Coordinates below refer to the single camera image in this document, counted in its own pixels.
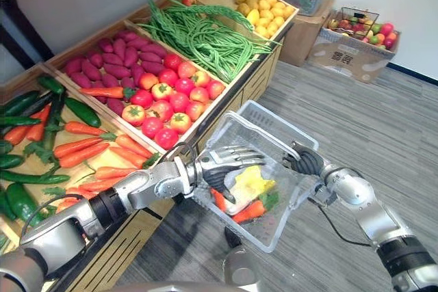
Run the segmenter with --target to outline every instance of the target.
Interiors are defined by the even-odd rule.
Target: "yellow lemon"
[[[283,16],[283,10],[281,8],[274,7],[271,9],[271,13],[273,13],[275,17]]]
[[[276,0],[266,0],[271,6],[273,6],[276,3]]]
[[[260,10],[270,10],[271,5],[266,0],[259,1],[259,9]]]
[[[274,19],[274,14],[269,10],[261,10],[260,17],[266,17],[269,21],[272,21]]]

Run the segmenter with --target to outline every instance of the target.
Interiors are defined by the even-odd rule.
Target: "cucumber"
[[[66,105],[79,119],[89,126],[95,128],[101,126],[101,119],[99,119],[96,112],[88,105],[70,97],[66,99]]]

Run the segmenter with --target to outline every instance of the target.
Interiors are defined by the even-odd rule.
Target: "baseboard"
[[[390,63],[388,63],[387,67],[392,68],[393,70],[397,70],[397,71],[404,73],[406,75],[410,75],[411,77],[417,78],[419,80],[429,82],[433,85],[438,85],[438,80],[427,77],[426,75],[421,75],[420,73],[409,70],[408,68],[405,68],[403,66],[400,66],[400,65],[397,65],[397,64],[390,62]]]

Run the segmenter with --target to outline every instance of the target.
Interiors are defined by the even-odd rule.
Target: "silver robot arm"
[[[235,202],[224,185],[225,175],[263,164],[263,156],[258,152],[227,146],[205,150],[194,163],[187,165],[175,157],[151,170],[138,170],[94,198],[81,200],[49,217],[25,234],[17,250],[0,257],[0,292],[40,291],[45,280],[58,277],[81,258],[86,249],[83,235],[93,240],[113,223],[156,200],[180,193],[190,197],[201,179]]]
[[[411,229],[392,209],[377,200],[370,183],[352,168],[330,163],[316,151],[294,143],[300,155],[286,160],[291,169],[321,178],[313,199],[328,205],[339,198],[354,215],[397,292],[437,292],[438,265]]]

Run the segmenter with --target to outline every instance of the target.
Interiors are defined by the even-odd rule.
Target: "carrot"
[[[211,193],[213,194],[214,202],[216,203],[216,206],[219,208],[219,210],[221,210],[222,212],[225,212],[226,207],[225,207],[224,196],[221,193],[219,193],[218,191],[216,191],[214,188],[211,189]]]
[[[46,107],[41,111],[39,119],[41,119],[41,123],[35,124],[32,126],[27,134],[26,139],[31,140],[33,142],[39,142],[44,135],[44,126],[46,125],[47,118],[49,117],[50,112],[50,104],[46,105]]]
[[[75,165],[78,165],[81,162],[103,152],[109,145],[109,143],[101,143],[83,150],[78,150],[77,152],[70,153],[60,159],[61,168],[74,167]]]
[[[94,177],[96,179],[109,179],[117,177],[125,177],[128,174],[137,171],[136,168],[115,168],[115,167],[100,167],[96,170]]]
[[[102,142],[102,138],[91,137],[91,138],[86,138],[84,140],[78,140],[77,142],[62,144],[62,145],[56,146],[55,150],[53,151],[53,155],[55,155],[55,157],[60,159],[62,157],[65,157],[68,154],[71,154],[73,152],[77,152],[78,150],[83,150],[87,147],[96,145],[99,142]]]
[[[123,148],[128,150],[132,150],[134,153],[141,155],[142,157],[146,157],[147,159],[152,156],[152,153],[141,146],[139,143],[134,141],[128,135],[120,135],[116,138],[116,143]]]
[[[38,119],[40,117],[40,113],[41,112],[35,113],[35,114],[31,115],[30,118]],[[16,146],[16,145],[20,144],[23,141],[23,139],[25,139],[26,133],[30,130],[30,128],[32,128],[32,126],[14,127],[13,129],[11,129],[10,131],[8,131],[6,133],[6,135],[3,139],[7,140],[9,143]]]
[[[85,183],[79,185],[79,188],[84,189],[86,191],[105,191],[106,189],[113,187],[122,179],[123,178],[121,177],[117,177],[117,178],[105,179],[103,181],[93,181],[91,183]]]
[[[260,200],[254,201],[245,209],[233,216],[233,220],[238,224],[247,220],[255,219],[262,216],[266,212],[263,202]]]
[[[75,133],[77,135],[100,136],[103,133],[106,133],[106,131],[102,129],[90,127],[84,123],[76,121],[67,122],[64,125],[64,130],[68,131],[69,133]]]
[[[126,148],[110,147],[109,149],[121,156],[123,159],[134,164],[137,169],[141,169],[143,167],[143,163],[147,160],[146,157],[142,157],[141,155],[138,155],[131,150],[127,150]]]

